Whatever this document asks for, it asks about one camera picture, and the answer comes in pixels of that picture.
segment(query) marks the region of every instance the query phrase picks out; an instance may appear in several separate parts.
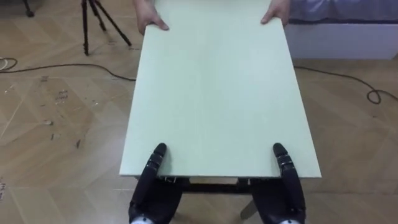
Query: parquet floor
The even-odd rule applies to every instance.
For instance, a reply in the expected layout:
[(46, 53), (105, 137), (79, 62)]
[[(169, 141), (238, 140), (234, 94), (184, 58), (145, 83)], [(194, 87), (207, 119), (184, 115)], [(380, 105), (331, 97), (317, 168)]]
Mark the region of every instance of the parquet floor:
[[(82, 48), (78, 0), (0, 2), (0, 57), (17, 68), (97, 63), (135, 77), (142, 37), (131, 0), (102, 0), (133, 42), (103, 34), (89, 11)], [(398, 61), (297, 60), (297, 65), (361, 77), (398, 95)], [(322, 179), (303, 180), (309, 223), (396, 223), (398, 103), (366, 100), (356, 82), (297, 70)], [(0, 223), (127, 223), (136, 184), (118, 176), (134, 83), (96, 68), (0, 75)], [(244, 196), (184, 196), (174, 223), (239, 223)], [(258, 215), (245, 223), (260, 223)]]

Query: tripod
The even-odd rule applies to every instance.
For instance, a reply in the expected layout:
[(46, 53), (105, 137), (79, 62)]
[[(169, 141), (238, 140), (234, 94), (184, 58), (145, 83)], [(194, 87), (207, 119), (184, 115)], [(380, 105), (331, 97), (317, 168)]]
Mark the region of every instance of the tripod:
[(105, 24), (98, 13), (97, 6), (99, 9), (104, 13), (104, 15), (108, 18), (108, 20), (112, 23), (113, 27), (118, 31), (119, 35), (123, 38), (123, 40), (127, 43), (127, 45), (130, 47), (131, 42), (130, 40), (126, 37), (126, 35), (123, 34), (123, 32), (120, 30), (118, 25), (113, 21), (111, 16), (106, 12), (105, 8), (102, 6), (102, 4), (98, 0), (81, 0), (81, 9), (83, 10), (83, 32), (84, 32), (84, 38), (85, 38), (85, 43), (83, 44), (84, 50), (85, 50), (85, 55), (88, 56), (88, 25), (87, 25), (87, 1), (88, 4), (90, 4), (91, 10), (93, 10), (94, 16), (98, 18), (99, 21), (99, 26), (103, 31), (106, 31)]
[(29, 3), (27, 2), (27, 0), (22, 0), (25, 4), (25, 8), (26, 8), (26, 15), (27, 17), (34, 17), (35, 14), (30, 10), (30, 6)]

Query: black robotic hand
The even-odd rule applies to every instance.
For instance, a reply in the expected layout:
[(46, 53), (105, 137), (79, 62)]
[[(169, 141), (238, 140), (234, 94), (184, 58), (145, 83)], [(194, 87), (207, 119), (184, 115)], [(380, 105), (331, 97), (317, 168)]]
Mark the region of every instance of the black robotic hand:
[(265, 224), (304, 224), (305, 199), (297, 171), (281, 144), (274, 145), (274, 153), (280, 178), (251, 179), (254, 203)]
[(181, 184), (177, 182), (184, 181), (183, 179), (173, 180), (175, 182), (155, 179), (140, 204), (136, 204), (133, 197), (129, 207), (130, 223), (137, 217), (145, 217), (156, 224), (170, 223), (182, 196)]
[(182, 196), (182, 186), (188, 179), (158, 178), (157, 171), (167, 146), (159, 144), (142, 171), (129, 207), (129, 222), (168, 224), (173, 218)]

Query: wooden board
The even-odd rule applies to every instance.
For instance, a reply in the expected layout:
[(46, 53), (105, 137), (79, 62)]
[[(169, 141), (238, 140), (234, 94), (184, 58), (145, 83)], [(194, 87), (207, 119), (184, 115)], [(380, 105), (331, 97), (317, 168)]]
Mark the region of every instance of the wooden board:
[(170, 26), (146, 29), (121, 175), (140, 175), (156, 145), (161, 175), (275, 177), (281, 142), (301, 177), (320, 177), (279, 19), (265, 0), (162, 0)]

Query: power cord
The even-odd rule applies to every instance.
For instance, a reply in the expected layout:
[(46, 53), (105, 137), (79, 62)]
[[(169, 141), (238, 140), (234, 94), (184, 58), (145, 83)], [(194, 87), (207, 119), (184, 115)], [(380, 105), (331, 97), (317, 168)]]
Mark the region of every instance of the power cord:
[[(308, 70), (308, 71), (311, 71), (311, 72), (323, 73), (325, 75), (334, 75), (334, 76), (337, 76), (337, 77), (349, 78), (349, 79), (355, 80), (357, 82), (360, 82), (363, 85), (366, 85), (367, 87), (369, 87), (371, 89), (371, 91), (369, 91), (366, 94), (366, 98), (369, 100), (369, 102), (371, 102), (371, 103), (373, 103), (375, 105), (379, 105), (381, 103), (380, 93), (383, 93), (383, 94), (385, 94), (387, 96), (390, 96), (392, 99), (394, 99), (394, 100), (396, 100), (396, 102), (398, 102), (398, 97), (394, 96), (393, 94), (389, 93), (388, 91), (386, 91), (386, 90), (377, 90), (372, 85), (370, 85), (369, 83), (365, 82), (364, 80), (362, 80), (360, 78), (353, 77), (351, 75), (342, 75), (342, 74), (333, 73), (333, 72), (325, 72), (325, 71), (322, 71), (322, 70), (318, 70), (318, 69), (314, 69), (314, 68), (307, 68), (307, 67), (303, 67), (303, 66), (295, 66), (295, 68)], [(377, 100), (372, 100), (371, 99), (370, 96), (371, 96), (372, 93), (375, 94)]]
[(17, 64), (18, 64), (18, 60), (16, 58), (0, 58), (0, 60), (5, 60), (5, 61), (11, 61), (13, 62), (11, 65), (3, 68), (2, 70), (0, 70), (0, 74), (2, 73), (19, 73), (19, 72), (28, 72), (28, 71), (34, 71), (34, 70), (40, 70), (40, 69), (45, 69), (45, 68), (57, 68), (57, 67), (76, 67), (76, 66), (81, 66), (81, 67), (96, 67), (96, 68), (100, 68), (102, 70), (107, 71), (109, 74), (111, 74), (112, 76), (116, 77), (116, 78), (120, 78), (122, 80), (127, 80), (130, 82), (134, 82), (136, 81), (135, 78), (127, 78), (127, 77), (123, 77), (120, 75), (117, 75), (113, 72), (111, 72), (109, 69), (105, 68), (104, 66), (101, 65), (96, 65), (96, 64), (92, 64), (92, 63), (66, 63), (66, 64), (60, 64), (60, 65), (47, 65), (47, 66), (41, 66), (41, 67), (35, 67), (35, 68), (26, 68), (26, 69), (20, 69), (20, 70), (13, 70), (10, 71), (10, 69), (14, 68)]
[[(68, 64), (60, 64), (60, 65), (47, 65), (47, 66), (41, 66), (41, 67), (35, 67), (35, 68), (27, 68), (27, 69), (21, 69), (21, 70), (13, 70), (10, 71), (10, 69), (14, 68), (17, 64), (18, 64), (18, 60), (16, 58), (0, 58), (0, 60), (3, 60), (5, 63), (5, 66), (3, 66), (2, 69), (0, 69), (0, 74), (1, 73), (19, 73), (19, 72), (28, 72), (28, 71), (34, 71), (34, 70), (40, 70), (40, 69), (45, 69), (45, 68), (56, 68), (56, 67), (72, 67), (72, 66), (82, 66), (82, 67), (96, 67), (96, 68), (100, 68), (102, 70), (107, 71), (109, 74), (111, 74), (114, 77), (120, 78), (122, 80), (127, 80), (130, 82), (134, 82), (136, 81), (135, 78), (127, 78), (127, 77), (122, 77), (120, 75), (117, 75), (113, 72), (111, 72), (110, 70), (108, 70), (107, 68), (101, 66), (101, 65), (96, 65), (96, 64), (91, 64), (91, 63), (68, 63)], [(311, 72), (318, 72), (318, 73), (322, 73), (325, 75), (333, 75), (333, 76), (337, 76), (337, 77), (342, 77), (342, 78), (348, 78), (351, 80), (355, 80), (357, 82), (362, 83), (363, 85), (366, 85), (367, 87), (369, 87), (371, 89), (371, 91), (369, 91), (366, 94), (366, 98), (368, 99), (369, 102), (375, 104), (375, 105), (379, 105), (381, 103), (381, 95), (385, 94), (387, 96), (390, 96), (392, 99), (396, 100), (396, 102), (398, 102), (398, 97), (394, 96), (392, 93), (389, 93), (388, 91), (385, 90), (377, 90), (375, 89), (372, 85), (370, 85), (369, 83), (367, 83), (366, 81), (360, 79), (360, 78), (356, 78), (353, 77), (351, 75), (342, 75), (342, 74), (338, 74), (338, 73), (333, 73), (333, 72), (326, 72), (326, 71), (322, 71), (322, 70), (318, 70), (318, 69), (314, 69), (314, 68), (308, 68), (308, 67), (303, 67), (303, 66), (295, 66), (295, 68), (297, 69), (302, 69), (302, 70), (308, 70)], [(376, 100), (372, 100), (371, 99), (371, 94), (375, 94), (376, 96)]]

